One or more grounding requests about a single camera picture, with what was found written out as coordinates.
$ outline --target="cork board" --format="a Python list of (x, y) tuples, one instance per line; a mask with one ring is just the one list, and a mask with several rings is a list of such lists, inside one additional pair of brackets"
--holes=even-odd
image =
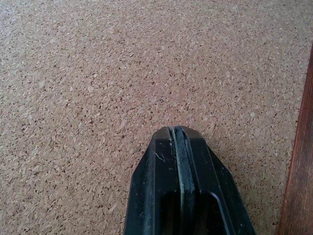
[(121, 234), (162, 126), (200, 131), (277, 231), (313, 3), (0, 2), (0, 231)]

